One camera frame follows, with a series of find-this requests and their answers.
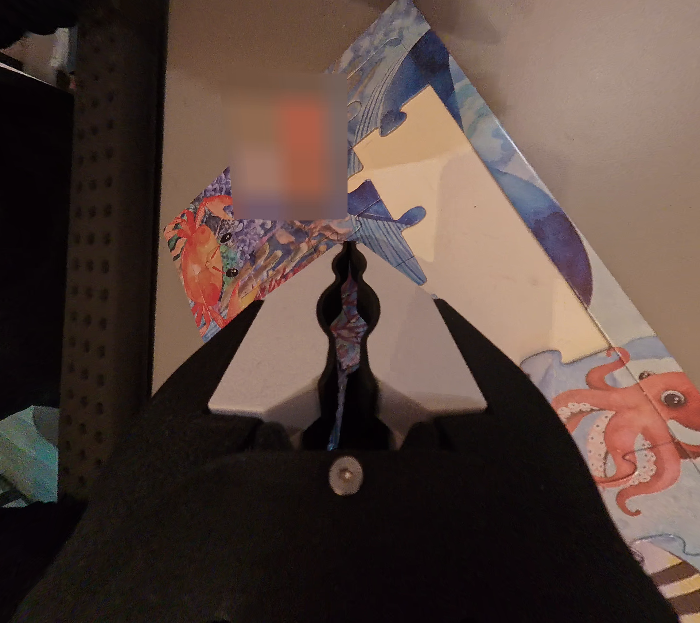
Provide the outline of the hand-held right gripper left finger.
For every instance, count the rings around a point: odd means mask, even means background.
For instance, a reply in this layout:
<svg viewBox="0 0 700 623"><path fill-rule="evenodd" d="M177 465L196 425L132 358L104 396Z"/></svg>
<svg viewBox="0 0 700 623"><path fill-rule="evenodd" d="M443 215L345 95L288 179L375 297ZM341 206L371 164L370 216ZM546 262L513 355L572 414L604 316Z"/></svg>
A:
<svg viewBox="0 0 700 623"><path fill-rule="evenodd" d="M293 445L320 417L318 382L333 347L317 314L321 295L337 280L336 246L265 297L208 403L224 417L281 424Z"/></svg>

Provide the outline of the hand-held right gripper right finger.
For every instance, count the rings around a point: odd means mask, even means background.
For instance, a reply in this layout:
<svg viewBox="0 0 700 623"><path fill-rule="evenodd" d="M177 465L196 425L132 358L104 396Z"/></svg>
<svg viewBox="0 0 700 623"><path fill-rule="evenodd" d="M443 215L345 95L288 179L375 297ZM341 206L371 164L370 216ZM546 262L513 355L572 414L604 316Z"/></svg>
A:
<svg viewBox="0 0 700 623"><path fill-rule="evenodd" d="M433 297L368 247L357 251L362 281L379 303L366 347L390 443L401 445L417 423L483 412L486 400Z"/></svg>

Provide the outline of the sea animals jigsaw puzzle board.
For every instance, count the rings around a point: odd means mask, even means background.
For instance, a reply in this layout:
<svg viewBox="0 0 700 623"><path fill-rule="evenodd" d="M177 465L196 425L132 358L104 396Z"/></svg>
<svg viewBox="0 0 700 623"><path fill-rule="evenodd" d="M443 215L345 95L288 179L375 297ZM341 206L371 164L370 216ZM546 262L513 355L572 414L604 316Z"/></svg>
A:
<svg viewBox="0 0 700 623"><path fill-rule="evenodd" d="M699 621L699 390L412 0L328 69L348 83L348 216L236 220L226 169L163 237L199 335L363 244L521 367L680 622Z"/></svg>

